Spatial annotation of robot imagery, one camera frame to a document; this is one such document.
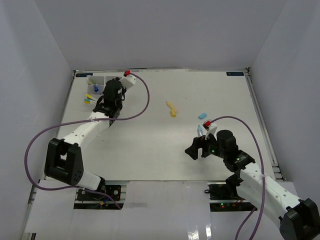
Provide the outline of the thin yellow highlighter pen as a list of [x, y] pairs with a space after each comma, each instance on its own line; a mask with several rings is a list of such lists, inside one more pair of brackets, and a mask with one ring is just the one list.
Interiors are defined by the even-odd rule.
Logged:
[[89, 85], [96, 85], [97, 83], [91, 78], [91, 76], [87, 76], [86, 78], [86, 82], [89, 84]]

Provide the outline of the white marker yellow cap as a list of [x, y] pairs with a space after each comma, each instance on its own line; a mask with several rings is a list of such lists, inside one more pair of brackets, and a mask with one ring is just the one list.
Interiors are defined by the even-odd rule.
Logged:
[[93, 96], [90, 95], [90, 94], [86, 94], [86, 98], [87, 98], [87, 99], [90, 99], [91, 101], [98, 101], [97, 98], [93, 97]]

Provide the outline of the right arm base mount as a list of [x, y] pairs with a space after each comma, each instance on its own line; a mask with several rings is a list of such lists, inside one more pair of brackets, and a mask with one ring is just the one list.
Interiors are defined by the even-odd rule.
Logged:
[[236, 190], [225, 181], [211, 181], [204, 191], [209, 196], [211, 212], [250, 212], [255, 207], [239, 197]]

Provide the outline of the yellow highlighter body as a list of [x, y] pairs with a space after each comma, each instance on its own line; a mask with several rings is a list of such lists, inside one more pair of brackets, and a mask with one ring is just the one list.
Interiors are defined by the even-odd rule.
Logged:
[[166, 101], [166, 105], [171, 109], [173, 110], [176, 114], [179, 112], [177, 110], [177, 108], [170, 102], [170, 101]]

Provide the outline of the white marker orange cap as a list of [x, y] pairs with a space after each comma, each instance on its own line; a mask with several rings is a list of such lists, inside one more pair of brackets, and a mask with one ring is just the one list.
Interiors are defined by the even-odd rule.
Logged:
[[96, 105], [97, 102], [95, 100], [89, 99], [89, 98], [85, 98], [84, 99], [84, 103], [85, 104], [92, 104], [92, 105]]

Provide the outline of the light blue highlighter cap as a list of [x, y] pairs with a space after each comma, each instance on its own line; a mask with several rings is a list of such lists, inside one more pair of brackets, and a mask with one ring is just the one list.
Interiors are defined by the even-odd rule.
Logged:
[[201, 120], [205, 119], [206, 117], [207, 117], [207, 114], [205, 112], [198, 116], [198, 118], [201, 119]]

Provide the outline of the blue cap spray bottle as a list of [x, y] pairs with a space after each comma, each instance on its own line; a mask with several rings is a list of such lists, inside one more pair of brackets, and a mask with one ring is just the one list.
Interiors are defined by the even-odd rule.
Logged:
[[94, 90], [96, 95], [100, 95], [101, 94], [100, 93], [100, 89], [99, 89], [99, 87], [97, 85], [93, 85], [93, 90]]

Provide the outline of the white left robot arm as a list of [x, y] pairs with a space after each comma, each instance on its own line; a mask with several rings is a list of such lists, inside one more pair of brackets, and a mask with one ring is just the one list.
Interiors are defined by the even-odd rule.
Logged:
[[132, 86], [125, 77], [115, 77], [106, 82], [102, 96], [96, 102], [88, 120], [62, 139], [53, 138], [48, 143], [44, 174], [70, 186], [88, 189], [94, 199], [105, 196], [103, 178], [86, 172], [82, 151], [120, 115], [125, 93]]

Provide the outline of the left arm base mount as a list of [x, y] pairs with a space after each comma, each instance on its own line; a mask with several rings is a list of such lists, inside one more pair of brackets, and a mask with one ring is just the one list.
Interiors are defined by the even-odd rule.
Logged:
[[80, 189], [76, 193], [73, 208], [76, 210], [121, 210], [122, 186], [119, 184], [105, 185], [97, 194]]

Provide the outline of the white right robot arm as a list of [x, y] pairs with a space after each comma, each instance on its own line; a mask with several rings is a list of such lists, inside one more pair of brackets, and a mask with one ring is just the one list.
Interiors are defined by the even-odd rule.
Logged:
[[285, 240], [312, 240], [320, 234], [320, 214], [315, 202], [289, 192], [271, 177], [262, 173], [256, 161], [239, 149], [233, 133], [220, 130], [195, 137], [185, 150], [193, 160], [198, 150], [203, 158], [214, 155], [223, 159], [233, 174], [226, 179], [226, 195], [247, 200], [262, 211], [279, 229]]

